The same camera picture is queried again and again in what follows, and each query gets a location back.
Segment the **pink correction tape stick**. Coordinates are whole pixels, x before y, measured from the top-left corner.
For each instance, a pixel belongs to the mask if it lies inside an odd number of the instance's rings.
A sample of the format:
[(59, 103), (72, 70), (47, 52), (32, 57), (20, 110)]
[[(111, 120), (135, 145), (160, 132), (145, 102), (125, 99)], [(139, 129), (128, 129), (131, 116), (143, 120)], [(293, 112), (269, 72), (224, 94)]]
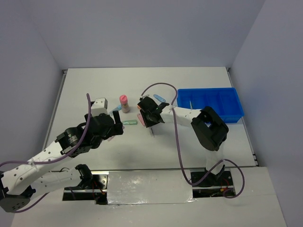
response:
[(142, 115), (140, 113), (137, 114), (137, 118), (140, 121), (140, 123), (142, 124), (142, 126), (145, 127), (145, 123), (144, 123), (143, 117), (142, 117)]

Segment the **light blue eraser stick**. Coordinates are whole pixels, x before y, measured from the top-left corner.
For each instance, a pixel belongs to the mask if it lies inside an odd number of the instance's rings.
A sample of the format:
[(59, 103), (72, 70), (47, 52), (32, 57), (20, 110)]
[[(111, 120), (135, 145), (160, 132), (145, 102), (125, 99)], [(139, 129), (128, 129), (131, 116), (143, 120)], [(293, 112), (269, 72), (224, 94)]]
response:
[(158, 100), (159, 102), (161, 102), (161, 103), (165, 103), (165, 102), (166, 102), (166, 100), (165, 100), (163, 97), (161, 97), (161, 96), (159, 96), (159, 95), (157, 95), (157, 94), (154, 94), (153, 97), (154, 97), (156, 100)]

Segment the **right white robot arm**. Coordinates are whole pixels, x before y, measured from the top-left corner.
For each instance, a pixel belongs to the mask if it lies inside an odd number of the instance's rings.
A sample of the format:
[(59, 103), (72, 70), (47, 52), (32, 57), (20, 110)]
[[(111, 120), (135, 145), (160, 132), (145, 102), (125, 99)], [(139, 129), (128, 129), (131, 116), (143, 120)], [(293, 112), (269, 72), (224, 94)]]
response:
[(169, 103), (157, 104), (147, 96), (140, 98), (138, 107), (147, 128), (159, 123), (174, 124), (178, 160), (182, 174), (185, 174), (185, 170), (178, 137), (179, 125), (192, 128), (199, 143), (206, 151), (205, 169), (207, 172), (203, 179), (206, 179), (211, 185), (217, 185), (222, 180), (225, 165), (223, 153), (219, 149), (227, 139), (229, 128), (212, 107), (206, 106), (202, 110), (186, 109)]

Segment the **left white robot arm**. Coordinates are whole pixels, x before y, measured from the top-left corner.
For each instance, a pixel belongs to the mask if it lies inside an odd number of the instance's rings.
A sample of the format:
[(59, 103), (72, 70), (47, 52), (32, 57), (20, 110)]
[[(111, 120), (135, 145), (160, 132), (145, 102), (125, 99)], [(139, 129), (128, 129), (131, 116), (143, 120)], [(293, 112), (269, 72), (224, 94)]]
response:
[(26, 162), (0, 174), (0, 206), (9, 213), (27, 210), (27, 204), (36, 197), (45, 196), (61, 188), (91, 187), (95, 178), (86, 164), (78, 164), (65, 171), (53, 171), (64, 162), (97, 149), (101, 142), (123, 134), (118, 111), (112, 115), (101, 113), (85, 115), (89, 125), (81, 123), (57, 136), (47, 148)]

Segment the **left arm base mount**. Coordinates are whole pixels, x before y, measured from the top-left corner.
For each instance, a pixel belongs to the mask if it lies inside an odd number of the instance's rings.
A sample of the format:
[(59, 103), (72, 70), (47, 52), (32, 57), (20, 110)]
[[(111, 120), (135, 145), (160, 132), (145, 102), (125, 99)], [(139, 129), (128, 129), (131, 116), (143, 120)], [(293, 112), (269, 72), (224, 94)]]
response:
[(94, 201), (98, 205), (107, 205), (108, 174), (93, 174), (85, 164), (79, 164), (81, 182), (77, 186), (65, 187), (63, 201)]

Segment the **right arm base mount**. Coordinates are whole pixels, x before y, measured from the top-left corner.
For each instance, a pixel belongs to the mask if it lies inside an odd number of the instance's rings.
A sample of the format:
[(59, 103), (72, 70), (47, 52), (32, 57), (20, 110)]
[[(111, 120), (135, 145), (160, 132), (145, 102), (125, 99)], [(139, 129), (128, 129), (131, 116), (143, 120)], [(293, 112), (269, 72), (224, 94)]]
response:
[(235, 196), (234, 184), (230, 170), (224, 170), (221, 176), (215, 180), (211, 174), (200, 184), (192, 187), (193, 198)]

